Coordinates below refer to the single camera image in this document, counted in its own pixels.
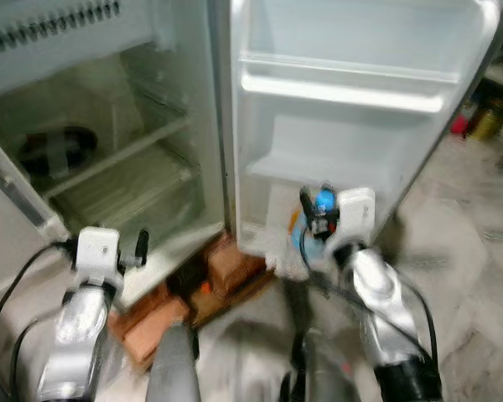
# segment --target refrigerator door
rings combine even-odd
[[[495,0],[232,0],[239,246],[284,239],[303,185],[376,192],[379,229],[474,79]]]

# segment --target red object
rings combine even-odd
[[[341,364],[341,370],[349,377],[352,377],[352,367],[348,363]]]
[[[201,291],[205,293],[206,295],[209,295],[212,292],[212,289],[210,289],[210,283],[209,282],[203,282],[201,284]]]
[[[464,134],[467,126],[468,119],[464,115],[458,115],[456,119],[454,119],[449,131],[451,134]]]

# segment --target black cable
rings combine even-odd
[[[393,270],[395,270],[395,272],[398,274],[401,283],[408,289],[410,289],[410,291],[412,291],[414,296],[417,299],[419,299],[421,305],[423,306],[423,310],[425,311],[425,317],[427,318],[428,337],[430,338],[430,351],[433,357],[434,364],[438,367],[438,341],[436,340],[436,329],[434,328],[433,315],[430,312],[427,300],[425,299],[425,296],[423,296],[423,294],[419,291],[419,289],[408,278],[406,278],[397,269],[393,268]]]
[[[392,327],[395,331],[400,333],[408,342],[410,342],[423,356],[423,360],[426,361],[427,363],[432,364],[432,366],[436,369],[438,372],[438,365],[434,360],[429,356],[427,350],[421,344],[419,341],[410,335],[408,332],[404,331],[402,328],[398,327],[395,325],[393,322],[391,322],[384,314],[380,312],[375,312],[374,310],[370,309],[368,306],[365,305],[361,300],[356,298],[354,295],[352,295],[349,291],[345,289],[341,289],[340,287],[337,287],[335,285],[332,285],[329,281],[325,280],[322,278],[322,276],[318,276],[314,273],[314,271],[311,269],[311,266],[309,265],[308,262],[308,257],[305,253],[305,235],[307,234],[308,228],[307,226],[302,230],[302,234],[300,235],[300,255],[302,256],[303,260],[303,265],[305,266],[306,271],[308,272],[309,278],[315,282],[319,287],[322,287],[324,289],[327,289],[329,291],[332,291],[335,295],[342,297],[345,299],[349,304],[352,304],[353,306],[358,307],[361,309],[363,312],[367,312],[369,314],[372,314],[374,316],[379,317],[383,322],[388,324],[390,327]]]
[[[0,300],[0,313],[2,312],[2,309],[6,302],[8,301],[8,298],[11,296],[13,291],[15,290],[15,287],[17,287],[18,283],[20,280],[23,278],[24,274],[28,270],[28,268],[47,250],[53,249],[54,247],[64,247],[67,248],[71,246],[70,240],[67,241],[54,241],[45,247],[41,248],[38,250],[34,255],[30,257],[30,259],[24,264],[23,268],[18,272],[17,276],[13,280],[13,283],[11,286],[6,290],[6,293],[3,295],[2,300]],[[0,399],[7,401],[9,400],[9,393],[7,392],[6,388],[3,386],[2,381],[0,380]]]
[[[55,308],[54,310],[46,312],[45,314],[41,314],[39,317],[35,318],[30,324],[28,324],[24,328],[24,330],[20,333],[20,335],[18,335],[17,341],[15,341],[15,345],[13,346],[13,352],[11,354],[11,363],[9,365],[9,388],[11,389],[11,396],[9,400],[11,400],[12,402],[19,401],[19,395],[17,389],[17,364],[18,364],[18,355],[20,353],[20,348],[23,344],[24,338],[26,338],[28,332],[30,332],[30,330],[34,328],[37,324],[40,324],[41,322],[44,322],[52,318],[58,312],[60,312],[62,308],[63,307],[60,306],[58,308]]]

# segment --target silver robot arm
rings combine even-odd
[[[128,258],[120,256],[117,231],[88,227],[80,232],[73,265],[75,283],[54,324],[54,342],[39,381],[38,401],[95,399],[111,303],[122,290],[126,267],[145,265],[147,250],[144,230],[135,256]]]
[[[369,248],[375,222],[374,193],[368,188],[340,192],[336,203],[339,224],[326,240],[325,250],[350,278],[351,290],[368,309],[356,309],[360,337],[383,401],[442,400],[437,364],[418,345],[413,316],[402,299],[400,278]]]

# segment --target floor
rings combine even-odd
[[[503,402],[502,155],[503,136],[492,144],[445,138],[378,242],[427,296],[448,402]],[[316,291],[309,300],[314,325],[352,363],[361,401],[380,402],[353,312]],[[277,399],[293,336],[288,308],[278,281],[202,330],[203,401]],[[414,311],[426,342],[423,312]],[[144,400],[147,376],[134,373],[119,353],[119,374],[114,370],[97,400]]]

